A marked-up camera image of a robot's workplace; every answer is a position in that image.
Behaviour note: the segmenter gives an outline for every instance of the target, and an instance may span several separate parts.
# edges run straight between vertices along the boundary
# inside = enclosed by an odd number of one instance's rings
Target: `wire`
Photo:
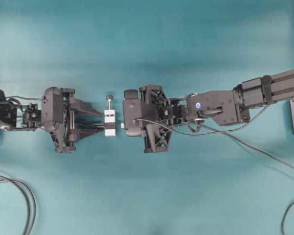
[[[206,126],[206,125],[202,125],[202,127],[205,128],[205,129],[208,129],[210,131],[217,131],[216,129],[214,129],[212,127],[209,127],[209,126]],[[256,147],[253,147],[250,144],[242,141],[241,139],[239,139],[239,138],[237,138],[237,137],[235,137],[235,136],[233,136],[231,134],[228,134],[228,133],[222,133],[222,134],[223,135],[226,135],[226,136],[228,136],[228,137],[230,137],[230,138],[232,138],[232,139],[234,139],[236,141],[238,141],[239,143],[241,143],[241,144],[243,144],[243,145],[245,145],[245,146],[247,146],[247,147],[249,147],[251,149],[254,149],[254,150],[256,150],[256,151],[258,151],[260,153],[263,153],[263,154],[269,156],[270,158],[274,159],[275,161],[278,161],[279,163],[282,163],[282,164],[284,164],[284,165],[286,165],[286,166],[288,166],[288,167],[290,167],[291,169],[294,170],[294,166],[293,165],[291,165],[291,164],[289,164],[289,163],[287,163],[287,162],[285,162],[283,160],[280,160],[279,158],[274,157],[273,155],[271,155],[271,154],[269,154],[269,153],[267,153],[267,152],[265,152],[265,151],[263,151],[261,149],[258,149]],[[287,214],[288,214],[289,210],[291,209],[291,207],[293,205],[294,205],[294,201],[288,206],[288,208],[286,209],[286,211],[284,213],[284,216],[283,216],[283,219],[282,219],[282,223],[281,223],[281,232],[282,232],[282,235],[285,235],[285,222],[286,222],[286,217],[287,217]]]
[[[158,126],[161,126],[167,130],[170,130],[171,132],[175,132],[178,134],[181,134],[183,136],[192,136],[192,137],[199,137],[199,136],[210,136],[210,135],[214,135],[214,134],[224,134],[224,133],[229,133],[229,132],[235,132],[235,131],[240,131],[241,129],[244,129],[245,127],[249,126],[251,123],[253,123],[261,114],[263,114],[263,112],[265,110],[267,110],[267,108],[269,107],[269,105],[267,105],[264,109],[262,109],[253,119],[250,120],[250,122],[248,122],[247,124],[237,128],[237,129],[233,129],[233,130],[224,130],[224,131],[214,131],[214,132],[210,132],[210,133],[204,133],[204,134],[188,134],[188,133],[184,133],[184,132],[180,132],[177,130],[174,130],[173,128],[167,127],[163,124],[157,123],[155,121],[151,121],[151,120],[147,120],[147,119],[142,119],[142,118],[137,118],[136,120],[139,121],[146,121],[152,124],[156,124]]]
[[[45,101],[45,99],[39,99],[39,98],[26,98],[26,97],[22,97],[22,96],[18,96],[18,95],[13,95],[13,96],[7,96],[7,99],[10,98],[18,98],[18,99],[25,99],[25,100],[38,100],[38,101]]]
[[[12,185],[14,185],[23,195],[24,199],[25,199],[25,202],[26,202],[26,207],[27,207],[27,217],[26,217],[26,223],[25,223],[25,226],[24,226],[24,229],[23,229],[23,233],[22,235],[29,235],[33,226],[34,226],[34,223],[35,223],[35,219],[36,219],[36,200],[35,200],[35,197],[32,193],[32,191],[30,190],[30,188],[23,182],[21,181],[18,181],[18,180],[12,180],[12,179],[8,179],[4,176],[1,176],[0,175],[0,183],[11,183]],[[30,203],[29,203],[29,199],[28,199],[28,196],[26,195],[26,193],[23,191],[23,189],[18,185],[22,185],[23,187],[26,188],[26,190],[29,192],[30,196],[31,196],[31,199],[32,199],[32,203],[33,203],[33,218],[32,218],[32,222],[30,222],[30,215],[31,215],[31,212],[30,212]]]
[[[282,220],[282,226],[281,226],[281,230],[282,230],[282,234],[283,234],[283,235],[285,235],[284,228],[285,228],[286,217],[287,217],[287,214],[288,214],[290,208],[291,208],[293,205],[294,205],[294,201],[291,202],[291,204],[287,207],[286,212],[284,213],[283,220]]]

